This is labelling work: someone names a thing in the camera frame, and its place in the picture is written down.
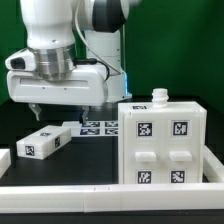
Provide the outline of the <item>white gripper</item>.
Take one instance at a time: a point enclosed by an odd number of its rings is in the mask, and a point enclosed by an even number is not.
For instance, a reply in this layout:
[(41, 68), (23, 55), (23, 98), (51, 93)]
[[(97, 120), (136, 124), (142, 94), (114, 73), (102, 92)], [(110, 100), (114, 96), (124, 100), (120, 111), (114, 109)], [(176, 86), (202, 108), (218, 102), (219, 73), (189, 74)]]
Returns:
[(104, 66), (80, 65), (57, 81), (44, 79), (35, 72), (9, 71), (7, 85), (13, 101), (30, 103), (37, 121), (42, 112), (38, 104), (56, 104), (83, 106), (81, 121), (86, 123), (89, 106), (101, 106), (108, 99), (105, 79)]

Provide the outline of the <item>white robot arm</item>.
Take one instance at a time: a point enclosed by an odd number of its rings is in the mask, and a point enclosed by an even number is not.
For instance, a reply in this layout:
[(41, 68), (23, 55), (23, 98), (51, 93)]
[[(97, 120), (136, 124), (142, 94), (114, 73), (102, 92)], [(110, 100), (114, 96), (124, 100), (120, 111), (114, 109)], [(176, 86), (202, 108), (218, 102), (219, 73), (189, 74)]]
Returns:
[(27, 47), (8, 57), (7, 87), (35, 114), (42, 104), (85, 111), (128, 98), (120, 28), (142, 0), (20, 0)]

